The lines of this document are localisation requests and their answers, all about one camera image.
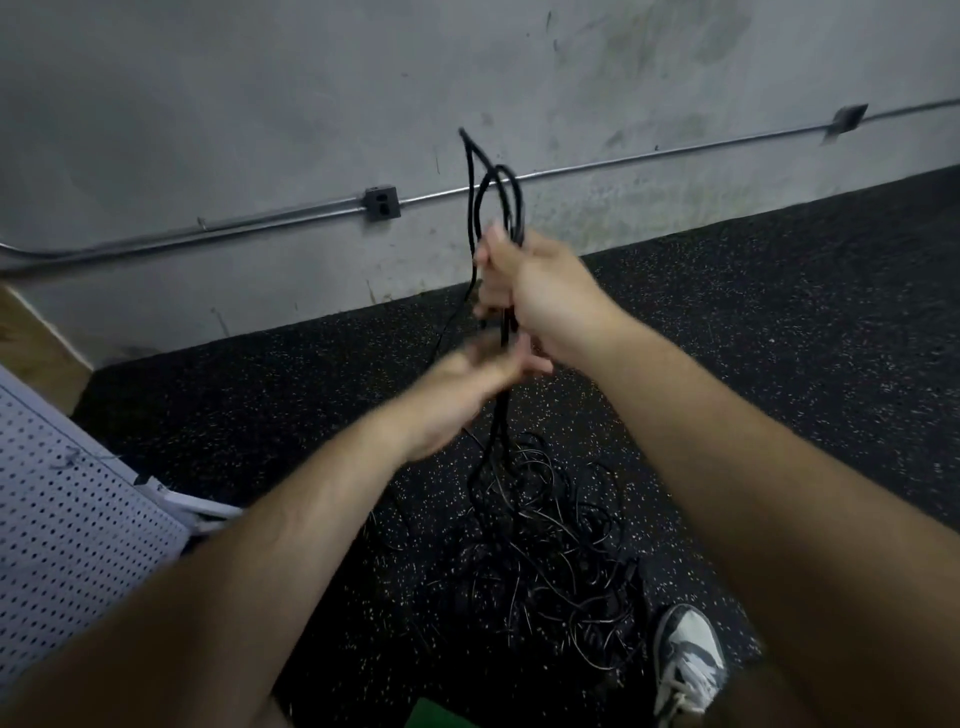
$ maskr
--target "wall stain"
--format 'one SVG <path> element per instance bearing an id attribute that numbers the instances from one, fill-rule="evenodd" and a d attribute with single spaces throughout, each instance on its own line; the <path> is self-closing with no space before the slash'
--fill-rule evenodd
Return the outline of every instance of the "wall stain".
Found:
<path id="1" fill-rule="evenodd" d="M 220 311 L 216 308 L 211 308 L 210 313 L 217 317 L 217 321 L 220 323 L 220 330 L 224 333 L 224 338 L 230 338 L 230 330 L 227 328 L 227 322 L 224 321 L 224 317 L 220 315 Z"/>
<path id="2" fill-rule="evenodd" d="M 148 356 L 156 356 L 159 353 L 163 352 L 156 347 L 141 347 L 134 344 L 125 347 L 117 347 L 115 354 L 104 357 L 100 367 L 102 368 L 112 366 L 113 364 L 122 364 L 125 361 L 132 361 L 134 359 L 145 359 Z"/>
<path id="3" fill-rule="evenodd" d="M 621 147 L 626 140 L 627 131 L 625 129 L 621 129 L 603 143 L 603 148 L 612 149 L 613 147 Z"/>
<path id="4" fill-rule="evenodd" d="M 578 255 L 626 245 L 670 232 L 701 228 L 718 220 L 757 211 L 756 189 L 747 185 L 687 182 L 659 187 L 640 184 L 595 190 L 582 203 L 553 209 L 537 222 L 544 234 L 566 240 Z M 625 219 L 625 210 L 645 210 L 642 222 Z"/>
<path id="5" fill-rule="evenodd" d="M 656 139 L 655 150 L 669 149 L 707 136 L 709 117 L 698 111 L 671 119 L 641 121 L 617 130 L 603 143 L 606 150 L 627 146 L 635 137 L 647 134 Z"/>
<path id="6" fill-rule="evenodd" d="M 606 15 L 554 43 L 558 70 L 576 74 L 570 109 L 623 105 L 647 79 L 678 83 L 698 65 L 725 60 L 751 23 L 744 0 L 621 0 Z"/>

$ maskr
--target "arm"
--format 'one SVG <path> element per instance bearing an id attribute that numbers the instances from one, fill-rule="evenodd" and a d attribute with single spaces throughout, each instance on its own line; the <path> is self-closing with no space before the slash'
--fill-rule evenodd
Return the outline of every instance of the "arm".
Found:
<path id="1" fill-rule="evenodd" d="M 480 308 L 513 303 L 597 382 L 811 707 L 843 725 L 953 720 L 960 537 L 629 317 L 565 247 L 528 240 L 488 233 Z"/>
<path id="2" fill-rule="evenodd" d="M 26 676 L 4 725 L 246 726 L 395 470 L 524 372 L 529 337 L 439 362 L 326 443 L 239 521 Z"/>

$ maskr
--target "white pegboard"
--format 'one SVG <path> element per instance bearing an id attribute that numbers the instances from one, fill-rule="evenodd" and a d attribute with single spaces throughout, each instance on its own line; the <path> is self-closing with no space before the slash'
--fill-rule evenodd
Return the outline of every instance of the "white pegboard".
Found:
<path id="1" fill-rule="evenodd" d="M 190 529 L 135 479 L 0 367 L 0 696 L 183 550 Z"/>

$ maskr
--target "white sneaker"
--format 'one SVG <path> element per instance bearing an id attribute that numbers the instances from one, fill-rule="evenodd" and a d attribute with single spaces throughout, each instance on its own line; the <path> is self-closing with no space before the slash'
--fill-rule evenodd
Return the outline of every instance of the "white sneaker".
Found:
<path id="1" fill-rule="evenodd" d="M 727 682 L 727 661 L 716 633 L 689 604 L 675 604 L 663 615 L 653 651 L 659 728 L 668 728 L 677 713 L 705 712 Z"/>

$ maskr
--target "wooden panel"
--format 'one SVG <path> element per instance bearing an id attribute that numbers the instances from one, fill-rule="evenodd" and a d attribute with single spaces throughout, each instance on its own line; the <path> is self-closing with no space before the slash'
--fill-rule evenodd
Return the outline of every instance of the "wooden panel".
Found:
<path id="1" fill-rule="evenodd" d="M 0 364 L 66 415 L 90 379 L 85 364 L 6 287 L 0 288 Z"/>

